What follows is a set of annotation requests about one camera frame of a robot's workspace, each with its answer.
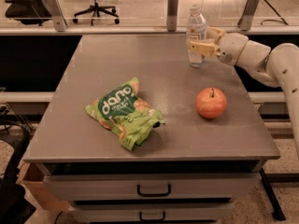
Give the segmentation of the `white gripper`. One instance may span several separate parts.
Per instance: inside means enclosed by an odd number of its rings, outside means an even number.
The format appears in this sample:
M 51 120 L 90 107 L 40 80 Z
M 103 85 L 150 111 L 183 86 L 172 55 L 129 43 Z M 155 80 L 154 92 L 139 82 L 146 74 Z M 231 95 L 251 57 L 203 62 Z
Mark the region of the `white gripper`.
M 234 66 L 249 39 L 239 33 L 226 34 L 226 31 L 217 28 L 206 28 L 206 38 L 203 41 L 188 41 L 189 52 L 203 55 L 205 57 L 216 56 L 225 64 Z

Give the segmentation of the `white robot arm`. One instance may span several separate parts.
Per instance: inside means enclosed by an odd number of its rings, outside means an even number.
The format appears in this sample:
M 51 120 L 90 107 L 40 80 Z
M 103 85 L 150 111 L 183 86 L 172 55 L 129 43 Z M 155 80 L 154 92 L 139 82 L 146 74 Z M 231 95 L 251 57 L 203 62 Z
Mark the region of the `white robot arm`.
M 283 91 L 299 154 L 299 48 L 283 43 L 274 49 L 250 40 L 240 33 L 207 27 L 203 40 L 187 38 L 189 51 L 217 57 L 221 63 L 243 68 L 252 78 Z

